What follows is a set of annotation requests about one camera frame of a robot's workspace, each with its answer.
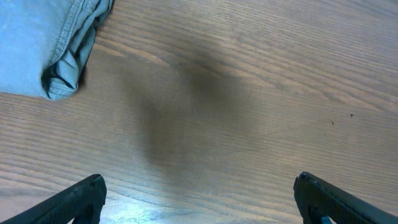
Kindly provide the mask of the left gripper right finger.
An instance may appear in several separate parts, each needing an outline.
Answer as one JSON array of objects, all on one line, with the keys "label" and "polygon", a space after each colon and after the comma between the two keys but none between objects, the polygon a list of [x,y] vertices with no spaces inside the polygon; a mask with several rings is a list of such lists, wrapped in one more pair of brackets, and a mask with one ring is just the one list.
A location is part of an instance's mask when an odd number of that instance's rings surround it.
[{"label": "left gripper right finger", "polygon": [[397,217],[309,173],[296,177],[294,199],[303,224],[397,224]]}]

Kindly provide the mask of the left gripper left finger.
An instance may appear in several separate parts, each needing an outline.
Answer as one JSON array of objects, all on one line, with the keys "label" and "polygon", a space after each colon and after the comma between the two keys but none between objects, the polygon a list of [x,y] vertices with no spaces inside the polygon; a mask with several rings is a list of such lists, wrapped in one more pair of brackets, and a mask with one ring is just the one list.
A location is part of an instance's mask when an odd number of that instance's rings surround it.
[{"label": "left gripper left finger", "polygon": [[2,224],[98,224],[106,193],[103,177],[93,174]]}]

